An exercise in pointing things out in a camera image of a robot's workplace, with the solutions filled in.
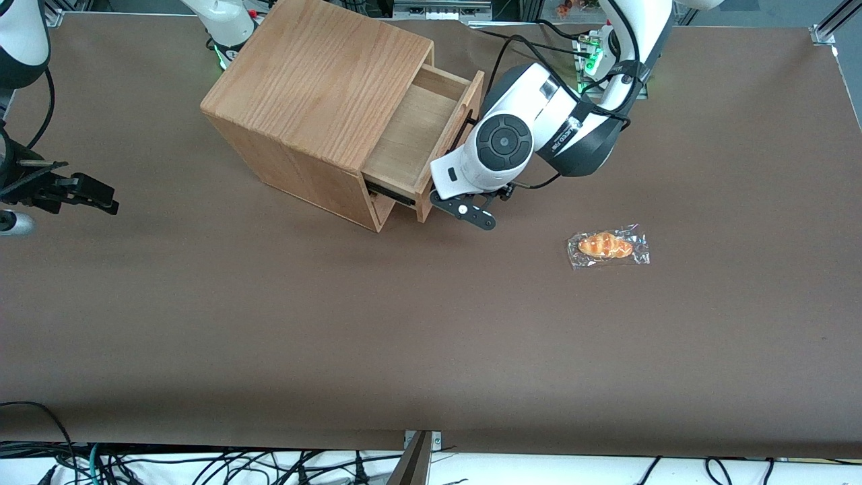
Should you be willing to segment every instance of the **black cable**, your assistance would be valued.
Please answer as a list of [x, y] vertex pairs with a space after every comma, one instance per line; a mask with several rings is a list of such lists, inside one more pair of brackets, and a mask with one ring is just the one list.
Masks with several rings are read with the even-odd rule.
[[553, 30], [553, 32], [554, 32], [556, 35], [559, 35], [560, 37], [563, 37], [564, 39], [568, 39], [568, 40], [570, 40], [570, 41], [576, 41], [580, 35], [587, 35], [587, 34], [590, 32], [589, 30], [585, 30], [584, 32], [580, 32], [580, 33], [577, 33], [577, 34], [567, 34], [566, 32], [563, 32], [562, 30], [560, 30], [559, 28], [557, 28], [557, 26], [556, 26], [556, 25], [554, 25], [554, 24], [550, 23], [549, 21], [547, 21], [547, 20], [545, 20], [545, 19], [543, 19], [543, 18], [541, 18], [541, 19], [539, 19], [539, 20], [537, 20], [537, 21], [535, 21], [535, 22], [536, 22], [536, 23], [538, 23], [538, 24], [540, 24], [540, 25], [547, 25], [548, 27], [550, 27], [550, 28], [551, 28], [551, 30]]
[[[45, 74], [47, 75], [48, 85], [51, 87], [51, 92], [53, 92], [53, 81], [51, 80], [51, 74], [48, 72], [47, 69], [45, 70]], [[51, 121], [51, 113], [53, 113], [53, 101], [51, 103], [51, 108], [48, 110], [48, 117], [46, 117], [47, 122]], [[45, 131], [44, 128], [46, 126], [47, 126], [47, 123], [43, 123], [42, 129], [40, 129], [40, 132], [44, 132]], [[45, 414], [47, 414], [51, 418], [51, 420], [54, 422], [54, 424], [56, 424], [57, 427], [59, 428], [59, 432], [61, 432], [63, 434], [63, 439], [66, 441], [66, 448], [69, 450], [69, 454], [72, 455], [72, 463], [74, 463], [74, 465], [75, 465], [74, 466], [74, 468], [75, 468], [75, 483], [78, 483], [80, 481], [80, 476], [78, 475], [78, 464], [76, 463], [76, 460], [75, 460], [75, 450], [72, 448], [72, 439], [69, 438], [69, 433], [68, 433], [68, 431], [66, 431], [66, 427], [63, 426], [63, 423], [61, 423], [59, 421], [59, 418], [57, 418], [57, 415], [54, 414], [50, 409], [48, 409], [48, 407], [45, 406], [44, 404], [41, 404], [38, 402], [33, 402], [32, 400], [13, 400], [13, 401], [8, 401], [8, 402], [0, 402], [0, 407], [6, 407], [6, 406], [33, 406], [33, 407], [38, 407], [39, 409], [41, 409]]]
[[109, 485], [117, 485], [116, 479], [114, 479], [114, 477], [112, 477], [110, 475], [110, 473], [108, 472], [108, 470], [110, 469], [110, 466], [106, 467], [105, 464], [102, 463], [101, 459], [97, 459], [96, 460], [96, 468], [99, 470], [99, 481], [101, 483], [108, 483]]
[[512, 41], [519, 41], [525, 46], [527, 46], [527, 48], [530, 49], [536, 59], [548, 70], [548, 72], [551, 74], [551, 77], [553, 77], [557, 84], [561, 88], [563, 88], [563, 91], [565, 91], [565, 93], [571, 96], [572, 99], [574, 99], [575, 101], [580, 102], [581, 97], [575, 94], [574, 91], [572, 91], [572, 89], [565, 83], [565, 81], [563, 81], [559, 74], [557, 74], [557, 71], [553, 67], [551, 67], [551, 63], [548, 62], [547, 59], [545, 59], [545, 56], [542, 55], [536, 49], [533, 42], [528, 41], [523, 35], [518, 34], [509, 35], [508, 37], [506, 37], [506, 41], [503, 43], [503, 47], [500, 49], [500, 53], [497, 54], [497, 61], [494, 63], [494, 68], [490, 72], [490, 77], [488, 78], [488, 89], [485, 90], [485, 96], [488, 95], [491, 86], [494, 85], [494, 78], [497, 76], [497, 69], [500, 68], [500, 61], [503, 60], [503, 55], [506, 54], [506, 49], [509, 48], [509, 44], [511, 44]]
[[[509, 44], [512, 41], [519, 41], [519, 42], [523, 43], [524, 45], [526, 45], [530, 49], [530, 51], [533, 53], [535, 58], [547, 69], [548, 73], [551, 74], [551, 77], [557, 82], [559, 87], [563, 91], [565, 91], [565, 93], [568, 94], [569, 97], [574, 99], [576, 103], [582, 102], [581, 97], [578, 94], [576, 94], [571, 89], [571, 87], [569, 87], [569, 85], [563, 80], [562, 77], [560, 77], [560, 75], [557, 73], [557, 71], [551, 66], [551, 63], [548, 62], [547, 59], [545, 59], [545, 56], [543, 56], [536, 49], [533, 42], [528, 41], [522, 35], [518, 35], [518, 34], [510, 35], [509, 37], [506, 38], [506, 41], [503, 43], [503, 47], [500, 49], [500, 53], [497, 55], [497, 61], [494, 63], [494, 68], [490, 72], [490, 77], [488, 78], [488, 88], [485, 90], [485, 96], [488, 95], [488, 93], [490, 92], [490, 88], [494, 84], [494, 78], [497, 76], [497, 69], [499, 69], [499, 67], [500, 67], [500, 61], [503, 59], [503, 55], [506, 53], [506, 49], [509, 47]], [[616, 113], [616, 112], [611, 111], [611, 110], [605, 110], [601, 106], [598, 106], [597, 104], [594, 104], [591, 101], [589, 101], [589, 103], [591, 105], [590, 111], [592, 113], [595, 113], [597, 115], [603, 115], [603, 116], [606, 116], [609, 118], [614, 118], [616, 120], [622, 121], [624, 129], [627, 128], [629, 124], [631, 124], [631, 119], [629, 119], [628, 117], [620, 115], [619, 113]]]
[[[500, 39], [508, 39], [509, 38], [508, 35], [498, 34], [497, 32], [489, 32], [487, 30], [479, 30], [479, 32], [481, 32], [483, 34], [487, 34], [487, 35], [493, 35], [494, 37], [499, 37]], [[573, 55], [577, 55], [578, 57], [584, 57], [584, 58], [590, 57], [590, 55], [586, 52], [578, 52], [578, 51], [573, 51], [571, 49], [564, 49], [564, 48], [560, 48], [560, 47], [547, 46], [545, 44], [538, 44], [536, 42], [533, 42], [533, 45], [536, 47], [539, 47], [539, 48], [547, 49], [549, 51], [556, 51], [556, 52], [561, 52], [561, 53], [566, 53], [566, 54], [573, 54]]]
[[203, 474], [204, 474], [204, 473], [206, 473], [206, 472], [207, 472], [207, 470], [209, 469], [209, 467], [211, 467], [211, 466], [213, 466], [214, 464], [216, 464], [216, 462], [217, 462], [217, 461], [219, 461], [219, 460], [223, 460], [223, 459], [226, 459], [227, 457], [228, 457], [228, 453], [227, 453], [227, 452], [224, 452], [224, 453], [222, 453], [222, 455], [221, 455], [220, 457], [218, 457], [218, 458], [216, 458], [216, 459], [212, 460], [212, 461], [211, 461], [207, 466], [203, 467], [203, 469], [200, 471], [200, 473], [198, 473], [198, 474], [197, 474], [197, 476], [195, 477], [195, 479], [191, 481], [191, 485], [196, 485], [197, 481], [201, 479], [201, 477], [203, 476]]
[[644, 473], [643, 477], [640, 479], [640, 482], [637, 482], [635, 485], [644, 485], [649, 480], [650, 474], [652, 474], [655, 465], [659, 464], [659, 460], [661, 460], [661, 455], [655, 457], [652, 463], [650, 463], [649, 467], [646, 468], [646, 473]]
[[297, 472], [299, 467], [306, 464], [306, 462], [308, 462], [308, 460], [310, 460], [311, 458], [320, 455], [322, 453], [322, 451], [319, 451], [319, 450], [310, 451], [308, 455], [303, 456], [304, 453], [305, 452], [303, 452], [303, 454], [301, 454], [299, 456], [299, 460], [297, 460], [296, 463], [293, 463], [293, 466], [291, 466], [290, 469], [287, 470], [287, 473], [284, 474], [284, 476], [282, 476], [281, 478], [276, 480], [275, 485], [285, 485], [287, 483], [287, 481], [290, 480], [290, 477], [293, 476], [293, 474]]
[[555, 181], [558, 178], [559, 178], [559, 173], [557, 173], [556, 175], [554, 175], [550, 179], [545, 180], [544, 182], [542, 182], [538, 185], [535, 185], [535, 186], [528, 186], [528, 185], [522, 184], [521, 182], [518, 182], [518, 181], [514, 181], [514, 182], [512, 182], [512, 184], [514, 186], [520, 187], [522, 189], [534, 190], [534, 189], [541, 189], [542, 187], [547, 186], [548, 184], [550, 184], [551, 182]]
[[39, 131], [36, 132], [36, 135], [33, 137], [33, 140], [27, 144], [27, 148], [33, 148], [36, 146], [36, 143], [42, 138], [42, 135], [45, 134], [45, 130], [48, 129], [48, 124], [51, 122], [51, 118], [53, 117], [53, 108], [54, 103], [57, 99], [57, 92], [54, 89], [53, 85], [53, 77], [51, 76], [51, 70], [47, 67], [45, 68], [45, 80], [48, 82], [48, 95], [51, 97], [48, 105], [48, 113], [45, 114], [45, 119], [42, 121], [42, 126], [39, 127]]
[[256, 461], [260, 460], [260, 458], [263, 458], [263, 457], [265, 457], [266, 455], [269, 455], [269, 451], [265, 451], [265, 452], [263, 452], [263, 453], [261, 453], [261, 454], [257, 455], [256, 457], [254, 457], [254, 458], [252, 458], [252, 459], [248, 460], [248, 461], [246, 462], [246, 464], [242, 465], [242, 466], [241, 466], [241, 467], [239, 467], [238, 469], [234, 469], [233, 471], [229, 470], [229, 471], [228, 471], [228, 474], [224, 476], [224, 485], [228, 485], [228, 482], [230, 482], [230, 481], [231, 481], [235, 476], [237, 476], [237, 475], [238, 475], [242, 470], [244, 470], [244, 469], [249, 469], [249, 467], [252, 465], [252, 463], [254, 463], [254, 462], [256, 462]]
[[769, 462], [769, 467], [766, 469], [766, 475], [763, 476], [763, 485], [769, 485], [769, 477], [772, 476], [772, 469], [775, 468], [775, 460], [773, 458], [766, 458], [766, 461]]
[[842, 465], [862, 465], [862, 463], [846, 462], [844, 460], [836, 460], [835, 458], [823, 458], [823, 459], [828, 461], [828, 462], [840, 463]]
[[[718, 479], [715, 478], [715, 476], [712, 474], [712, 470], [709, 469], [709, 464], [712, 462], [718, 463], [719, 468], [721, 468], [721, 472], [724, 473], [724, 477], [728, 480], [727, 483], [719, 482]], [[714, 458], [714, 457], [707, 458], [706, 461], [703, 462], [703, 467], [706, 468], [706, 474], [709, 476], [709, 479], [712, 480], [712, 482], [715, 485], [734, 485], [734, 482], [730, 479], [730, 474], [728, 473], [728, 469], [724, 468], [724, 463], [722, 463], [721, 460], [719, 460], [718, 458]]]
[[359, 450], [356, 450], [356, 473], [353, 476], [356, 478], [353, 480], [354, 484], [368, 485], [370, 478], [365, 472], [365, 465], [362, 464], [362, 456], [359, 454]]

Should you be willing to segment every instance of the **wood grain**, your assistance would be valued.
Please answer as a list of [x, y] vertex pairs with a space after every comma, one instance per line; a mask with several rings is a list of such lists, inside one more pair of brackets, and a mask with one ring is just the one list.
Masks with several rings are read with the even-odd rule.
[[201, 109], [359, 173], [431, 49], [426, 38], [322, 0], [285, 0]]
[[368, 157], [365, 178], [415, 199], [422, 170], [457, 106], [453, 99], [412, 85]]
[[[365, 181], [358, 175], [315, 161], [227, 120], [211, 117], [210, 121], [264, 183], [362, 227], [380, 231], [378, 211], [372, 207]], [[384, 201], [378, 207], [389, 215]]]

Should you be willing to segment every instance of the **plastic wrapper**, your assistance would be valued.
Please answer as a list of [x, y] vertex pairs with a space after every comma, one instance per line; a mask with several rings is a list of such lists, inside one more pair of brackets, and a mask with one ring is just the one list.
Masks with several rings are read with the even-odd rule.
[[639, 224], [614, 230], [581, 232], [567, 242], [575, 269], [620, 264], [649, 264], [649, 245]]

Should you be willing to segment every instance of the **wooden drawer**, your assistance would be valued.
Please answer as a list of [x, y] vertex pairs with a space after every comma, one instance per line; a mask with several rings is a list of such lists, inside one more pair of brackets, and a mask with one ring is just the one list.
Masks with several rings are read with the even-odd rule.
[[430, 162], [452, 146], [468, 116], [478, 116], [483, 77], [479, 71], [473, 80], [463, 79], [427, 64], [419, 69], [362, 167], [369, 190], [377, 192], [372, 204], [380, 224], [394, 199], [414, 208], [425, 222], [431, 210]]

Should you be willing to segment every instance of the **cable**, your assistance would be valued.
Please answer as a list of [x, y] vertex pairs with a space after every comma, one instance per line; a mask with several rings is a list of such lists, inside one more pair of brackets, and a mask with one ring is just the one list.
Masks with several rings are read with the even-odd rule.
[[[766, 461], [769, 462], [769, 466], [766, 468], [766, 473], [763, 475], [762, 485], [769, 484], [769, 477], [772, 476], [772, 470], [775, 468], [775, 458], [766, 458]], [[727, 483], [721, 483], [717, 478], [712, 474], [712, 470], [709, 469], [709, 464], [712, 462], [718, 463], [719, 468], [721, 468], [721, 472], [724, 474], [724, 478], [728, 481]], [[715, 485], [734, 485], [734, 482], [730, 479], [730, 474], [728, 473], [728, 469], [724, 468], [724, 463], [721, 462], [716, 457], [709, 457], [706, 461], [703, 462], [703, 467], [706, 469], [706, 474], [709, 476], [709, 479]]]
[[541, 18], [541, 19], [539, 19], [539, 20], [535, 21], [535, 23], [537, 23], [537, 24], [539, 24], [539, 25], [547, 25], [548, 27], [550, 27], [550, 28], [551, 28], [551, 30], [553, 30], [553, 32], [554, 32], [556, 35], [559, 35], [560, 37], [562, 37], [562, 38], [564, 38], [564, 39], [568, 39], [568, 40], [570, 40], [570, 41], [576, 41], [576, 40], [578, 39], [578, 37], [579, 37], [579, 36], [581, 36], [581, 35], [587, 35], [587, 34], [590, 32], [589, 30], [585, 30], [584, 32], [579, 32], [579, 33], [577, 33], [577, 34], [567, 34], [566, 32], [563, 32], [562, 30], [560, 30], [559, 28], [557, 28], [557, 26], [556, 26], [556, 25], [554, 25], [554, 24], [550, 23], [549, 21], [547, 21], [547, 20], [545, 20], [545, 19], [543, 19], [543, 18]]
[[[709, 469], [709, 464], [712, 462], [718, 463], [719, 468], [721, 468], [721, 472], [724, 473], [724, 477], [728, 480], [727, 483], [719, 482], [718, 479], [715, 478], [714, 475], [712, 475], [712, 470]], [[706, 474], [709, 476], [709, 479], [712, 480], [712, 482], [715, 485], [734, 485], [734, 482], [730, 479], [730, 474], [728, 473], [728, 469], [724, 468], [724, 463], [722, 463], [721, 460], [719, 460], [718, 458], [715, 458], [715, 457], [707, 458], [706, 461], [703, 462], [703, 466], [704, 466], [704, 468], [706, 468]]]
[[500, 18], [500, 14], [502, 14], [503, 11], [506, 10], [506, 7], [508, 7], [511, 4], [512, 4], [512, 0], [509, 0], [508, 2], [506, 2], [506, 4], [504, 4], [504, 6], [500, 9], [500, 11], [497, 12], [497, 14], [491, 18], [491, 21], [494, 22], [496, 19]]
[[846, 462], [844, 460], [836, 460], [835, 458], [823, 458], [824, 460], [832, 463], [840, 463], [842, 465], [862, 465], [862, 463], [854, 463], [854, 462]]
[[772, 476], [772, 469], [775, 468], [775, 459], [766, 458], [769, 462], [769, 467], [766, 469], [766, 475], [763, 476], [763, 485], [769, 485], [769, 477]]
[[368, 485], [370, 478], [365, 472], [365, 465], [362, 464], [362, 456], [359, 454], [359, 450], [356, 450], [356, 473], [353, 476], [355, 477], [355, 480], [353, 480], [354, 484]]
[[27, 144], [27, 148], [33, 148], [36, 146], [36, 143], [42, 138], [42, 135], [45, 134], [45, 130], [48, 129], [48, 124], [51, 122], [51, 118], [53, 117], [53, 108], [54, 103], [57, 99], [57, 92], [54, 89], [53, 85], [53, 77], [51, 76], [51, 70], [47, 67], [45, 68], [45, 80], [48, 82], [48, 95], [51, 97], [48, 105], [48, 113], [45, 114], [45, 119], [42, 121], [42, 126], [39, 127], [39, 131], [33, 136], [33, 140]]
[[[487, 30], [479, 30], [479, 32], [481, 32], [483, 34], [487, 34], [487, 35], [493, 35], [494, 37], [499, 37], [501, 39], [508, 39], [509, 38], [508, 35], [498, 34], [497, 32], [489, 32]], [[538, 44], [536, 42], [533, 42], [533, 45], [536, 47], [539, 47], [539, 48], [547, 49], [549, 51], [556, 51], [556, 52], [561, 52], [561, 53], [566, 53], [566, 54], [572, 54], [572, 55], [576, 55], [578, 57], [584, 57], [584, 58], [590, 57], [590, 55], [586, 52], [578, 52], [578, 51], [573, 51], [571, 49], [564, 49], [564, 48], [560, 48], [560, 47], [548, 46], [545, 44]]]
[[551, 182], [555, 181], [558, 178], [559, 178], [559, 173], [557, 173], [556, 175], [554, 175], [550, 179], [545, 180], [544, 182], [542, 182], [536, 186], [528, 186], [527, 184], [521, 183], [517, 180], [512, 180], [512, 185], [516, 186], [516, 187], [520, 187], [522, 189], [528, 189], [528, 190], [541, 189], [542, 187], [547, 186], [548, 184], [550, 184]]
[[503, 60], [503, 55], [506, 54], [506, 49], [509, 48], [509, 44], [511, 44], [512, 41], [519, 41], [525, 46], [527, 46], [533, 53], [533, 55], [536, 57], [536, 59], [548, 70], [548, 72], [551, 74], [551, 77], [553, 77], [557, 84], [561, 88], [563, 88], [563, 91], [565, 91], [565, 93], [571, 96], [572, 99], [574, 99], [575, 101], [580, 102], [581, 97], [575, 94], [574, 91], [572, 91], [572, 89], [569, 87], [569, 85], [567, 85], [565, 81], [563, 81], [559, 74], [557, 74], [557, 71], [553, 67], [551, 67], [551, 63], [548, 62], [547, 59], [545, 59], [545, 56], [543, 56], [538, 50], [536, 50], [536, 47], [533, 42], [528, 41], [523, 35], [518, 34], [509, 35], [506, 37], [506, 41], [503, 43], [503, 47], [500, 49], [499, 54], [497, 54], [497, 61], [494, 63], [494, 69], [492, 69], [490, 72], [490, 77], [488, 78], [488, 89], [485, 90], [485, 96], [488, 95], [491, 86], [494, 84], [494, 78], [497, 76], [497, 69], [500, 68], [500, 61]]
[[[497, 76], [497, 69], [499, 69], [499, 67], [500, 67], [500, 61], [503, 59], [503, 55], [506, 53], [506, 49], [509, 47], [509, 44], [512, 41], [519, 41], [519, 42], [523, 43], [524, 45], [526, 45], [530, 49], [530, 51], [533, 53], [535, 58], [547, 69], [548, 73], [551, 74], [551, 77], [554, 79], [554, 81], [557, 82], [559, 87], [563, 91], [565, 91], [565, 93], [568, 94], [572, 99], [574, 99], [576, 103], [582, 102], [581, 97], [578, 94], [576, 94], [571, 89], [571, 87], [569, 87], [569, 85], [562, 79], [562, 77], [560, 77], [560, 75], [557, 73], [557, 71], [551, 66], [551, 63], [548, 62], [547, 59], [545, 59], [545, 56], [543, 56], [536, 49], [533, 42], [528, 41], [522, 35], [518, 35], [518, 34], [510, 35], [509, 37], [506, 38], [506, 41], [503, 43], [503, 47], [500, 49], [500, 53], [497, 55], [497, 61], [494, 63], [494, 69], [491, 70], [490, 77], [488, 78], [488, 88], [485, 90], [485, 96], [488, 96], [488, 93], [490, 92], [490, 88], [494, 84], [494, 78]], [[624, 129], [627, 128], [629, 124], [631, 124], [631, 119], [629, 119], [626, 116], [620, 115], [619, 113], [617, 113], [615, 111], [605, 110], [601, 106], [594, 104], [591, 101], [589, 101], [589, 104], [590, 104], [590, 112], [595, 113], [597, 115], [602, 115], [602, 116], [606, 116], [608, 118], [614, 118], [616, 120], [622, 121]]]
[[649, 480], [650, 474], [652, 474], [655, 465], [659, 464], [659, 460], [661, 459], [661, 455], [655, 457], [652, 463], [650, 463], [649, 467], [646, 468], [646, 473], [644, 473], [643, 477], [640, 479], [640, 482], [637, 482], [635, 485], [645, 485], [647, 480]]
[[[45, 74], [48, 76], [48, 85], [53, 86], [53, 82], [50, 80], [51, 74], [48, 73], [47, 69], [45, 70]], [[48, 111], [49, 114], [51, 112], [53, 112], [53, 107]], [[75, 463], [75, 450], [72, 448], [72, 439], [69, 438], [69, 433], [68, 433], [68, 431], [66, 431], [66, 427], [63, 426], [63, 423], [61, 423], [59, 421], [59, 419], [57, 418], [57, 415], [54, 414], [50, 409], [48, 409], [48, 407], [45, 406], [44, 404], [41, 404], [38, 402], [33, 402], [32, 400], [12, 400], [12, 401], [8, 401], [8, 402], [0, 402], [0, 407], [19, 406], [19, 405], [20, 406], [38, 407], [39, 409], [41, 409], [45, 414], [47, 414], [51, 418], [51, 420], [54, 422], [54, 424], [57, 425], [57, 427], [59, 428], [59, 432], [61, 432], [63, 434], [63, 439], [66, 441], [66, 448], [69, 450], [69, 454], [72, 456], [72, 462], [75, 464], [75, 466], [74, 466], [75, 483], [78, 483], [80, 481], [80, 476], [78, 475], [78, 472], [79, 472], [78, 465]]]
[[263, 457], [265, 457], [266, 455], [269, 455], [269, 451], [265, 451], [265, 452], [263, 452], [263, 453], [261, 453], [261, 454], [257, 455], [256, 457], [254, 457], [254, 458], [252, 458], [252, 459], [248, 460], [248, 461], [246, 462], [246, 464], [242, 465], [242, 466], [241, 466], [241, 467], [239, 467], [238, 469], [234, 469], [234, 470], [233, 470], [233, 472], [231, 472], [230, 470], [228, 470], [228, 474], [224, 476], [224, 483], [225, 483], [225, 485], [227, 485], [227, 484], [228, 484], [228, 482], [230, 482], [230, 481], [231, 481], [231, 479], [233, 479], [235, 476], [237, 476], [237, 475], [238, 475], [242, 470], [244, 470], [244, 469], [249, 469], [248, 467], [249, 467], [249, 466], [251, 466], [251, 464], [252, 464], [252, 463], [254, 463], [254, 462], [256, 462], [256, 461], [260, 460], [260, 458], [263, 458]]
[[93, 481], [93, 485], [102, 485], [99, 481], [99, 477], [96, 475], [96, 448], [98, 445], [99, 443], [95, 443], [93, 444], [93, 447], [90, 448], [90, 477]]

